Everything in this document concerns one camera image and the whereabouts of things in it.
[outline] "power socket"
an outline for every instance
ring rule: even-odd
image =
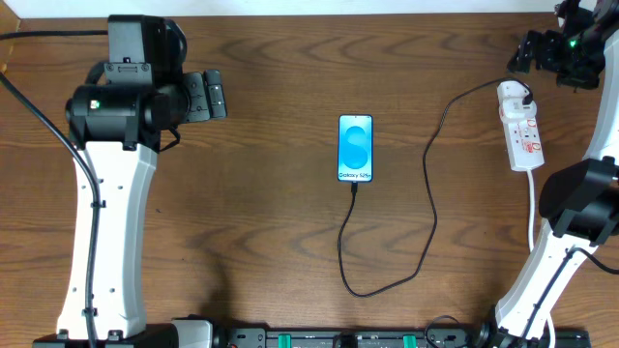
[[[514,171],[535,169],[544,164],[542,140],[535,119],[537,106],[522,104],[528,91],[520,83],[506,81],[499,85],[499,116],[507,142],[510,166]]]

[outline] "wooden tabletop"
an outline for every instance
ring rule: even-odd
[[[374,180],[344,236],[349,281],[369,291],[416,268],[432,226],[421,158],[446,103],[505,74],[519,38],[551,14],[178,18],[185,71],[221,70],[229,117],[182,126],[159,157],[145,224],[149,322],[197,313],[304,328],[423,327],[442,314],[481,323],[528,255],[527,181],[510,169],[494,88],[455,104],[428,154],[436,237],[413,281],[355,299],[336,240],[350,187],[336,178],[338,116],[374,117]],[[25,20],[22,30],[104,29],[105,21]],[[15,42],[8,77],[63,131],[65,102],[107,57],[105,37]],[[580,161],[601,90],[522,77],[536,96],[546,165]],[[50,334],[68,288],[74,166],[58,141],[0,89],[0,345]],[[619,239],[599,251],[619,264]],[[557,327],[616,346],[616,278],[590,262],[552,311]]]

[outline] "blue phone screen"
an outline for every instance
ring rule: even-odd
[[[372,119],[369,115],[339,116],[338,179],[370,182]]]

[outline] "white power cord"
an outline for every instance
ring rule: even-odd
[[[533,172],[531,172],[531,169],[527,169],[526,176],[529,179],[529,226],[527,230],[527,240],[529,243],[530,252],[533,251],[533,247],[535,246],[535,242],[533,240],[533,227],[535,225],[535,183],[533,181]],[[550,336],[548,348],[554,348],[557,338],[556,333],[554,332],[554,323],[552,323],[552,317],[550,314],[548,314],[545,322],[548,325],[548,335]]]

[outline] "white power strip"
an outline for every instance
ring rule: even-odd
[[[518,82],[506,81],[499,85],[497,93],[512,170],[527,171],[541,166],[544,154],[535,120],[538,108],[534,101],[522,104],[529,92]]]

